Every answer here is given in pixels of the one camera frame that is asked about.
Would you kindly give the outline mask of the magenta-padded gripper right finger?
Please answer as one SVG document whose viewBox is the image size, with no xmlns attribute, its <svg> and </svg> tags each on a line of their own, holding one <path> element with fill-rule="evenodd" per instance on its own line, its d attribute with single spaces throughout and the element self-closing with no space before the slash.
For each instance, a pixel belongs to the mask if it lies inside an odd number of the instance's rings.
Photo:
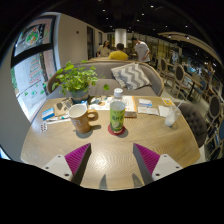
<svg viewBox="0 0 224 224">
<path fill-rule="evenodd" d="M 133 154 L 145 185 L 182 169 L 168 154 L 159 155 L 137 143 L 133 144 Z"/>
</svg>

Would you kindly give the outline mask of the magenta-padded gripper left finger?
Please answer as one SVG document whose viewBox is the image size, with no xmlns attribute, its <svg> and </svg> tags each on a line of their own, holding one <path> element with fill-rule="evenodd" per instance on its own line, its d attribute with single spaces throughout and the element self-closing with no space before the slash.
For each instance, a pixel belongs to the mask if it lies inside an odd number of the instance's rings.
<svg viewBox="0 0 224 224">
<path fill-rule="evenodd" d="M 87 143 L 67 155 L 56 155 L 43 166 L 43 169 L 76 185 L 80 185 L 90 155 L 91 144 Z"/>
</svg>

